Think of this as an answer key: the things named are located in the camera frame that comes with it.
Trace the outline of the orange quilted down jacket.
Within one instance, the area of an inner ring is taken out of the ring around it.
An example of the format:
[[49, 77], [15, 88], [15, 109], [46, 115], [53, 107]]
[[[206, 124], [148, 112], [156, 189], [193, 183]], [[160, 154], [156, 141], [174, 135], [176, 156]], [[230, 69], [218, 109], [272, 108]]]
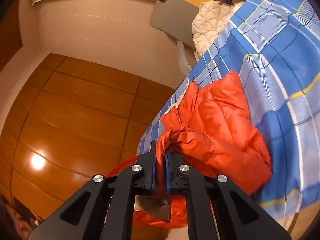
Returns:
[[272, 177], [262, 134], [251, 124], [242, 83], [229, 72], [203, 88], [189, 83], [178, 106], [161, 117], [156, 144], [156, 197], [165, 198], [165, 150], [180, 154], [201, 174], [224, 174], [253, 194]]

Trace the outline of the blue plaid bed sheet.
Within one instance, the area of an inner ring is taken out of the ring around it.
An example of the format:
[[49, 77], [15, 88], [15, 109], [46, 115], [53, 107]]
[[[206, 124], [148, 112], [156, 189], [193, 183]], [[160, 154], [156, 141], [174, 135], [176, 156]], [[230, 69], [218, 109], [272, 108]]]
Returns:
[[205, 86], [231, 70], [272, 158], [273, 176], [254, 199], [274, 219], [318, 202], [319, 18], [308, 0], [246, 0], [161, 114], [191, 81]]

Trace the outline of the cream quilted garment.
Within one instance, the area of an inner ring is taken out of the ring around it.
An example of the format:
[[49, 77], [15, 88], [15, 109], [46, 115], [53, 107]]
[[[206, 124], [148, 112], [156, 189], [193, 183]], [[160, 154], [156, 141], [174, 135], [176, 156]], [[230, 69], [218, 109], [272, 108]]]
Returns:
[[210, 0], [200, 4], [192, 22], [193, 42], [199, 57], [204, 55], [243, 3], [243, 0]]

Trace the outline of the wooden wardrobe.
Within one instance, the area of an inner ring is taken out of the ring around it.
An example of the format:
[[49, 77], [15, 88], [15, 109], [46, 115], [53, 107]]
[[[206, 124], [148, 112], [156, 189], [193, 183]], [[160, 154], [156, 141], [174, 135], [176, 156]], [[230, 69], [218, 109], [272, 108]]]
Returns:
[[182, 80], [154, 0], [15, 0], [1, 21], [1, 194], [48, 217], [135, 155]]

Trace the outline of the grey yellow blue headboard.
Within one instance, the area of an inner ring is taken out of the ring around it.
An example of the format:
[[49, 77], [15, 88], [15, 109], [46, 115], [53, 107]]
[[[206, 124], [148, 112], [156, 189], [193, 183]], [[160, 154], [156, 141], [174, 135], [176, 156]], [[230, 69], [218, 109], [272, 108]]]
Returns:
[[210, 0], [157, 1], [150, 16], [150, 25], [194, 49], [192, 22], [201, 3]]

